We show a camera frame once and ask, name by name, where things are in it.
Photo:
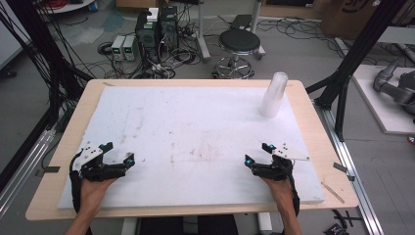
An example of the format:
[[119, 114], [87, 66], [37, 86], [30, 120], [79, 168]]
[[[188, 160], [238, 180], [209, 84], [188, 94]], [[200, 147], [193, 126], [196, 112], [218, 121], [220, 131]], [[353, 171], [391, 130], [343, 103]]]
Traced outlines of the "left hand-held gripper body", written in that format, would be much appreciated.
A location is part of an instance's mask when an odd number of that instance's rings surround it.
[[72, 170], [80, 178], [100, 182], [113, 178], [123, 177], [126, 170], [113, 168], [113, 164], [103, 162], [104, 155], [99, 150], [100, 145], [88, 142], [72, 159]]

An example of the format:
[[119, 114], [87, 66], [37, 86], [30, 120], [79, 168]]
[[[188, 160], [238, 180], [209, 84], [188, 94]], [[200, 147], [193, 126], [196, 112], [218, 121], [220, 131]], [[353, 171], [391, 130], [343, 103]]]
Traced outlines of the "person's left hand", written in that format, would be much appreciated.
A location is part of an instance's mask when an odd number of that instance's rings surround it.
[[83, 179], [81, 181], [80, 212], [95, 216], [101, 208], [108, 188], [114, 182], [114, 179], [100, 182]]

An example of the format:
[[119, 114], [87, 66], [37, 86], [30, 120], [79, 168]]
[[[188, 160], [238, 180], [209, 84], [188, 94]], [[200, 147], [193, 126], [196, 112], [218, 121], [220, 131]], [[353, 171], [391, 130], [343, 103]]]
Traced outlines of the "white foam mat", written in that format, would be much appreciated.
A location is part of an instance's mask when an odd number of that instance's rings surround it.
[[294, 104], [258, 109], [262, 87], [108, 86], [83, 132], [80, 151], [112, 143], [107, 164], [135, 164], [107, 192], [106, 208], [266, 204], [272, 197], [245, 165], [270, 164], [263, 144], [307, 152]]

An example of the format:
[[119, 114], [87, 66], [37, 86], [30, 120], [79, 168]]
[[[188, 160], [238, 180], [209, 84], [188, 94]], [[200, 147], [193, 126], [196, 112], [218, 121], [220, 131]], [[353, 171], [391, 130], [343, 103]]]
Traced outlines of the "black computer tower green label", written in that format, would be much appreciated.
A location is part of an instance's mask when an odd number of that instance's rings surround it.
[[158, 64], [159, 45], [161, 42], [161, 28], [158, 21], [151, 22], [148, 20], [152, 14], [149, 10], [140, 12], [135, 26], [135, 34], [140, 47], [140, 53], [149, 61]]

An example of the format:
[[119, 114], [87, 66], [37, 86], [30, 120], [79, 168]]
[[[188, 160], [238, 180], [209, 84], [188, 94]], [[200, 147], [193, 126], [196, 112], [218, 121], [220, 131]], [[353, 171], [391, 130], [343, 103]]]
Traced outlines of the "white platform board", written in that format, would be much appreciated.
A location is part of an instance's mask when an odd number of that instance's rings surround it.
[[375, 76], [383, 69], [383, 66], [361, 65], [353, 75], [354, 83], [384, 133], [415, 134], [415, 117], [407, 113], [392, 97], [373, 88]]

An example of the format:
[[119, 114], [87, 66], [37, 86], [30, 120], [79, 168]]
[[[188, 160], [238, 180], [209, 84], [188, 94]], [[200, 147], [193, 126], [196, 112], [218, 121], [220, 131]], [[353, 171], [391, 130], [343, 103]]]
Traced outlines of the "person's dark trousers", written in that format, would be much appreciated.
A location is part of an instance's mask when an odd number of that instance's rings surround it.
[[145, 217], [139, 235], [239, 235], [232, 214], [198, 215], [195, 228], [183, 216]]

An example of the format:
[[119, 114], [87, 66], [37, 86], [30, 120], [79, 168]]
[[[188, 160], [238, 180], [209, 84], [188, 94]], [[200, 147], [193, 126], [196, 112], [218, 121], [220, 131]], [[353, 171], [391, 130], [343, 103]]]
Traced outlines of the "black round stool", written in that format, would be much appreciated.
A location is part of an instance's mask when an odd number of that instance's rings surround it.
[[247, 79], [254, 70], [244, 56], [253, 55], [259, 50], [260, 39], [252, 32], [233, 28], [222, 32], [218, 38], [219, 47], [230, 54], [221, 58], [213, 67], [213, 78]]

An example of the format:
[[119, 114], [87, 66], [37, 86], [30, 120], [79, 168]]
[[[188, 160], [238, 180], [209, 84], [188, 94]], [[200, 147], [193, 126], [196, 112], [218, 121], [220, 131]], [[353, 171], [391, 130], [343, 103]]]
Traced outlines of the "thin wooden stick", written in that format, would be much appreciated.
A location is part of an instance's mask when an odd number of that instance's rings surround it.
[[325, 182], [321, 182], [321, 184], [329, 191], [336, 199], [338, 199], [342, 204], [344, 204], [346, 201], [328, 184]]

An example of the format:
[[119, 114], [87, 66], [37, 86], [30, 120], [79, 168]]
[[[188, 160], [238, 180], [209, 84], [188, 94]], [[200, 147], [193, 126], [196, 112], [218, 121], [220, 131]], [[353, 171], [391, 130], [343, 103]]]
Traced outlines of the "white round table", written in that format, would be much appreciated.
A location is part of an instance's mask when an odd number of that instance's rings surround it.
[[95, 0], [79, 0], [79, 3], [71, 3], [71, 0], [42, 0], [35, 9], [41, 14], [59, 14], [75, 11], [87, 7]]

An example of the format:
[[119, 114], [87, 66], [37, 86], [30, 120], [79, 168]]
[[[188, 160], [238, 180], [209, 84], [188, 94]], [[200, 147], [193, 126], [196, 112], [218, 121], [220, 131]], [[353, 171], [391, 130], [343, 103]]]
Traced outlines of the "white wall panel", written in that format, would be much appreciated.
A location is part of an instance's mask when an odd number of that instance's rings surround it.
[[[6, 0], [0, 0], [0, 16], [3, 16], [8, 23], [12, 23], [16, 33], [19, 36], [22, 36], [19, 32], [21, 23]], [[21, 50], [21, 44], [9, 31], [9, 29], [6, 28], [0, 21], [0, 70], [5, 68], [20, 53]]]

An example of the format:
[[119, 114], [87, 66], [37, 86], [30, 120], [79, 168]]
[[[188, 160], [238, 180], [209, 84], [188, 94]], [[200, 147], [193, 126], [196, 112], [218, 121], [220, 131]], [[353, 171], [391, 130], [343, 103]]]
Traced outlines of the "black floor bracket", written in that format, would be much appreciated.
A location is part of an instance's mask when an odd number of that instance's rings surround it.
[[338, 210], [333, 210], [333, 213], [335, 214], [334, 219], [341, 223], [342, 228], [353, 227], [353, 223], [360, 220], [360, 217], [351, 216], [348, 211], [345, 215], [342, 215]]

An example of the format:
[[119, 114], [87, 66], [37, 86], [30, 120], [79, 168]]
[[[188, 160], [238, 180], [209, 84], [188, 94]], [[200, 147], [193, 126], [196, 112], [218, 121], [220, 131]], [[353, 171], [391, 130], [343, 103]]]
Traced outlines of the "black metal frame post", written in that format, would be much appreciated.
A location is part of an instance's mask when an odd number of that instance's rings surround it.
[[328, 77], [305, 88], [307, 94], [323, 88], [314, 102], [322, 110], [329, 111], [338, 100], [334, 131], [344, 142], [344, 120], [348, 84], [363, 59], [378, 42], [396, 14], [407, 0], [381, 0], [380, 5], [357, 36], [338, 68]]
[[51, 73], [50, 102], [77, 101], [84, 91], [84, 87], [79, 80], [89, 81], [92, 79], [92, 76], [78, 70], [65, 59], [31, 0], [6, 0], [6, 2], [22, 24], [38, 52], [49, 64]]

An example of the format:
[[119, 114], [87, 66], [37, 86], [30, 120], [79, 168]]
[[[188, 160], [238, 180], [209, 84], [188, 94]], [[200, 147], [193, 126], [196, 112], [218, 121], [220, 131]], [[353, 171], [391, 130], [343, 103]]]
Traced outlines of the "black floor device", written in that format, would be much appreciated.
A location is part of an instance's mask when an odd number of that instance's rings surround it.
[[349, 235], [349, 233], [342, 228], [339, 224], [334, 224], [326, 231], [324, 231], [325, 235]]

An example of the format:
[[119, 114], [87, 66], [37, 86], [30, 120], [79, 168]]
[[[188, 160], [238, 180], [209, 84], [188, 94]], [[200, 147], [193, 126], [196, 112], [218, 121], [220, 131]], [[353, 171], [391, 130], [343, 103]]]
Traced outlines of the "grey bench power supply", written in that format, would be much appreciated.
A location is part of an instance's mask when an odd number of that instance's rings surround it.
[[136, 59], [138, 48], [136, 38], [133, 35], [127, 35], [125, 37], [123, 51], [127, 61], [134, 61]]
[[124, 61], [125, 56], [123, 52], [123, 42], [125, 40], [125, 37], [122, 35], [119, 35], [115, 38], [113, 44], [112, 44], [112, 52], [113, 57], [115, 61]]

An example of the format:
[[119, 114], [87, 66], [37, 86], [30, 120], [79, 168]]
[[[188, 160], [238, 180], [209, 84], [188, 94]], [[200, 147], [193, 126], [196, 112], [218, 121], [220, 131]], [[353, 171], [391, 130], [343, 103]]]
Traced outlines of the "aluminium floor rail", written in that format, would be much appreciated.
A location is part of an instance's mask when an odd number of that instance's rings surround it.
[[24, 184], [48, 150], [55, 138], [55, 130], [44, 130], [33, 144], [29, 144], [28, 152], [23, 155], [23, 162], [12, 175], [11, 180], [6, 184], [0, 193], [0, 220], [4, 217], [10, 205], [22, 190]]
[[329, 139], [332, 141], [334, 149], [343, 166], [347, 167], [347, 174], [355, 176], [353, 182], [349, 181], [354, 190], [358, 200], [358, 210], [365, 228], [369, 235], [384, 235], [383, 228], [378, 217], [371, 205], [370, 199], [365, 191], [363, 183], [359, 177], [357, 168], [353, 162], [351, 154], [344, 141], [340, 139], [335, 132], [335, 117], [331, 111], [323, 110], [315, 106], [317, 114], [320, 116], [323, 125], [326, 127]]

